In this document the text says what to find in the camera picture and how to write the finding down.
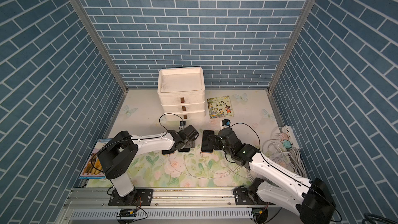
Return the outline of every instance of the metal linear track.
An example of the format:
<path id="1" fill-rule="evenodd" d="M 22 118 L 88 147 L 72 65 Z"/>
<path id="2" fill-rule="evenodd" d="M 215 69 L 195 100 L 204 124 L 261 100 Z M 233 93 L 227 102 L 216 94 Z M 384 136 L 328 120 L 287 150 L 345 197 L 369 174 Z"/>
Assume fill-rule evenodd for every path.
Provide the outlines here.
<path id="1" fill-rule="evenodd" d="M 236 206 L 234 187 L 151 188 L 154 190 L 150 206 L 145 208 L 220 208 Z M 73 188 L 64 209 L 118 209 L 108 206 L 107 188 Z"/>
<path id="2" fill-rule="evenodd" d="M 67 224 L 70 220 L 115 219 L 121 209 L 132 206 L 108 206 L 108 188 L 73 188 L 56 224 Z M 144 209 L 151 218 L 250 218 L 251 208 L 263 205 L 235 204 L 234 187 L 190 187 L 152 188 L 154 190 L 150 206 Z"/>

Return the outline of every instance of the aluminum frame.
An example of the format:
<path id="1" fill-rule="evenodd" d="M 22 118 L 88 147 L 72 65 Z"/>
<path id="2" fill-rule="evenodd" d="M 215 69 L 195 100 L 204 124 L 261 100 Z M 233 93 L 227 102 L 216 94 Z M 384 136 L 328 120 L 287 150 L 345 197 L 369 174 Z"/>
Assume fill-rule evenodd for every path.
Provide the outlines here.
<path id="1" fill-rule="evenodd" d="M 302 8 L 300 16 L 298 17 L 295 28 L 293 29 L 293 32 L 289 39 L 289 42 L 287 43 L 285 51 L 283 52 L 283 55 L 281 57 L 281 61 L 279 62 L 278 67 L 276 68 L 275 74 L 272 77 L 271 83 L 269 84 L 268 91 L 270 93 L 272 93 L 276 87 L 276 83 L 278 82 L 279 77 L 281 76 L 283 68 L 285 67 L 286 62 L 289 59 L 289 56 L 293 50 L 293 47 L 296 44 L 296 41 L 300 35 L 302 28 L 304 27 L 305 21 L 307 20 L 307 17 L 309 16 L 309 14 L 311 12 L 312 7 L 314 6 L 314 3 L 315 3 L 315 0 L 306 0 L 304 3 L 304 6 Z"/>
<path id="2" fill-rule="evenodd" d="M 235 187 L 141 187 L 137 189 L 153 189 L 150 206 L 153 209 L 214 209 L 216 210 L 247 210 L 264 207 L 264 205 L 236 205 L 232 191 Z M 73 188 L 65 202 L 55 224 L 67 224 L 75 210 L 93 210 L 109 212 L 117 209 L 131 209 L 131 206 L 108 206 L 110 196 L 108 188 Z"/>
<path id="3" fill-rule="evenodd" d="M 79 19 L 82 21 L 84 27 L 86 28 L 87 33 L 90 35 L 90 37 L 93 40 L 98 51 L 101 53 L 102 58 L 105 60 L 109 69 L 111 70 L 113 76 L 115 77 L 117 83 L 122 88 L 123 92 L 127 93 L 128 88 L 126 86 L 126 83 L 124 82 L 122 76 L 120 75 L 119 71 L 117 70 L 116 65 L 112 61 L 112 58 L 109 55 L 108 50 L 106 49 L 100 36 L 98 35 L 97 31 L 95 30 L 93 23 L 91 22 L 86 11 L 84 10 L 82 2 L 80 2 L 80 0 L 69 0 L 69 2 L 72 5 L 73 9 L 75 10 Z"/>

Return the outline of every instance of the smartphone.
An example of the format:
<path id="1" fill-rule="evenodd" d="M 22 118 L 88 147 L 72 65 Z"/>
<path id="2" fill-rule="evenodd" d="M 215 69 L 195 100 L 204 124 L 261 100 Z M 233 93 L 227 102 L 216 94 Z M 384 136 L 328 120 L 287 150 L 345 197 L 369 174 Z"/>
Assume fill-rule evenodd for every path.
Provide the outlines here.
<path id="1" fill-rule="evenodd" d="M 211 136 L 214 136 L 214 131 L 212 130 L 204 130 L 202 137 L 202 148 L 201 151 L 205 153 L 212 153 L 214 147 L 214 139 L 210 139 Z"/>

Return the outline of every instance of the cartoon illustration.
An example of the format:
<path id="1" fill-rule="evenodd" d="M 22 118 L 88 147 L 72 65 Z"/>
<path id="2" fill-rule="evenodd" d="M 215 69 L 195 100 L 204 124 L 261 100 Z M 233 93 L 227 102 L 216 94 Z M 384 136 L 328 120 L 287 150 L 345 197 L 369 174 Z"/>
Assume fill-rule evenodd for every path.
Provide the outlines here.
<path id="1" fill-rule="evenodd" d="M 234 112 L 229 96 L 207 99 L 210 118 L 232 117 Z"/>
<path id="2" fill-rule="evenodd" d="M 226 113 L 231 113 L 231 107 L 230 106 L 225 106 Z"/>

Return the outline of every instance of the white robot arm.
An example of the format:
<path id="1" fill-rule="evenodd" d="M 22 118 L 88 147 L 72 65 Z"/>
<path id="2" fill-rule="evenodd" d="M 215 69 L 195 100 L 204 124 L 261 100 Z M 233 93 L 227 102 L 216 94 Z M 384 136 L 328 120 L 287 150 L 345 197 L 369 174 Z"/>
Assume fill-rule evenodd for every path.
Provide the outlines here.
<path id="1" fill-rule="evenodd" d="M 191 125 L 182 131 L 168 130 L 166 133 L 149 136 L 132 136 L 127 131 L 119 132 L 97 152 L 107 179 L 111 180 L 120 197 L 126 204 L 134 198 L 129 194 L 134 185 L 127 175 L 127 169 L 136 155 L 161 150 L 171 153 L 182 149 L 188 141 L 196 140 L 199 133 Z"/>

